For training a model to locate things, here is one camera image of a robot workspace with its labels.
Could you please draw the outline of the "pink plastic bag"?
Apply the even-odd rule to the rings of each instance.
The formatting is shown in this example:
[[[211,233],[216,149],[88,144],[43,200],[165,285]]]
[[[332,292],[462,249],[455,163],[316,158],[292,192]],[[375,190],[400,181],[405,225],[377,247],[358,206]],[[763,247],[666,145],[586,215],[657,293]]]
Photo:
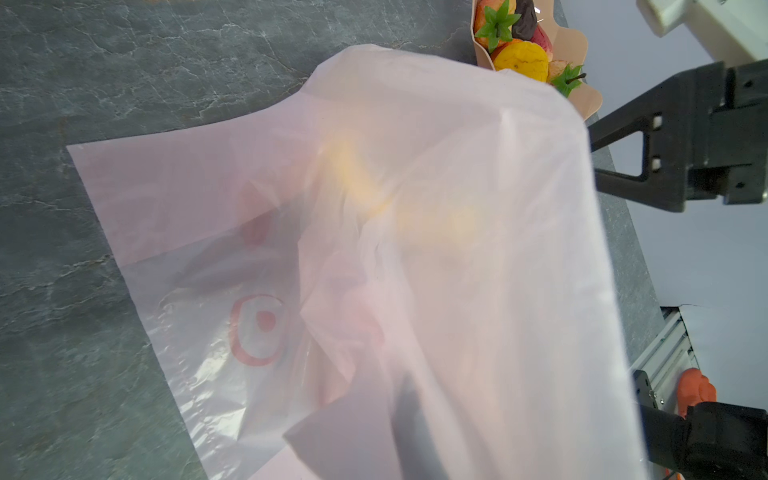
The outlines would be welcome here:
[[[209,478],[647,477],[553,88],[358,45],[259,112],[68,151]]]

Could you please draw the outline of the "red yellow peach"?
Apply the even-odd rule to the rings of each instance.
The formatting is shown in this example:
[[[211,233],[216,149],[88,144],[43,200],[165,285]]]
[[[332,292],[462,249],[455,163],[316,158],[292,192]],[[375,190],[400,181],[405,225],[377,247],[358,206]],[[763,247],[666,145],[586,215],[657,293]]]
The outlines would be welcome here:
[[[473,24],[474,38],[488,53],[513,40],[512,27],[520,19],[515,0],[480,0]]]

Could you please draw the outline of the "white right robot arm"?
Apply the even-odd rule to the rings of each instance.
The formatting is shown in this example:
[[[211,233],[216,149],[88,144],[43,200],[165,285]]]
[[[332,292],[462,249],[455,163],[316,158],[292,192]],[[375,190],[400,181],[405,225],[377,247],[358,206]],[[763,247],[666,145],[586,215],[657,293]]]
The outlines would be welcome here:
[[[598,169],[599,192],[680,213],[689,201],[767,198],[767,63],[678,73],[588,128],[593,151],[643,136],[637,176]],[[767,413],[705,400],[684,416],[641,401],[651,462],[686,479],[764,479]]]

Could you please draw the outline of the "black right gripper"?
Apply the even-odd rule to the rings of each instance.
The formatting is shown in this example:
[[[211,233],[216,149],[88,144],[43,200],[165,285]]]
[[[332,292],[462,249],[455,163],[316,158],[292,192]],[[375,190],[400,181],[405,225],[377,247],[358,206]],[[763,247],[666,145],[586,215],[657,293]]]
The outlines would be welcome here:
[[[675,75],[588,127],[596,152],[642,136],[641,173],[595,170],[598,192],[667,212],[767,200],[767,61]],[[690,132],[691,156],[679,165]]]

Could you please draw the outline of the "small red peach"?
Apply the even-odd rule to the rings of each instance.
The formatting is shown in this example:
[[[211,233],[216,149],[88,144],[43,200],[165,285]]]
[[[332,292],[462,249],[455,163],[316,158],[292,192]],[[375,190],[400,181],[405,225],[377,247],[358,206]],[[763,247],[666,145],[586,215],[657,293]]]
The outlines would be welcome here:
[[[530,39],[530,41],[539,47],[541,47],[547,55],[549,61],[553,60],[553,46],[549,36],[546,34],[540,24],[536,25],[536,29]]]

